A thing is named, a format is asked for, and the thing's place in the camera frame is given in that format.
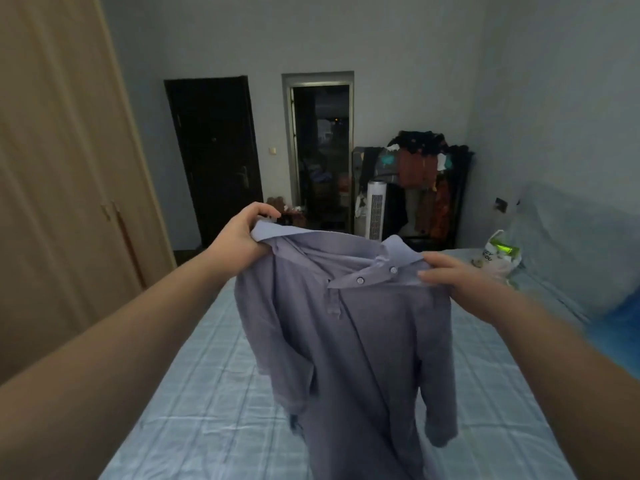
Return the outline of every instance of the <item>shirt sleeve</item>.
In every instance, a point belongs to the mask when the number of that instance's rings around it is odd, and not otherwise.
[[[271,377],[276,402],[290,414],[300,414],[308,400],[314,366],[283,336],[274,307],[275,282],[275,257],[269,254],[238,275],[236,302],[258,370]]]
[[[426,309],[416,316],[419,385],[427,406],[425,434],[440,448],[458,434],[451,300],[441,286],[430,287],[429,298]]]

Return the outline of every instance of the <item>wooden wardrobe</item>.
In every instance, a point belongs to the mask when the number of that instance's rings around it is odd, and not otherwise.
[[[0,0],[0,383],[175,266],[99,0]]]

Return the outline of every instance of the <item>doorway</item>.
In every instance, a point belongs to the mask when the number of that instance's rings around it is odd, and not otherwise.
[[[262,201],[248,78],[175,79],[164,86],[207,247],[231,217]]]
[[[294,200],[309,228],[352,232],[353,73],[284,76]]]

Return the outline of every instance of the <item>forearm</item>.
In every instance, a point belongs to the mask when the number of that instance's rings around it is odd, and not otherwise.
[[[578,478],[635,477],[640,383],[541,306],[516,292],[501,298],[493,324]]]
[[[0,477],[100,475],[227,280],[208,251],[0,389]]]

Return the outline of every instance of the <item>mattress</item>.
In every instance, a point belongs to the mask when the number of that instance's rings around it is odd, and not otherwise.
[[[467,259],[475,251],[454,252]],[[575,320],[523,271],[514,281],[554,313]],[[274,403],[269,379],[257,371],[233,287],[233,281],[226,284],[181,348],[102,480],[311,478],[304,443]],[[460,434],[443,449],[421,436],[444,477],[574,479],[495,330],[455,303],[452,323]],[[423,424],[420,398],[416,416]]]

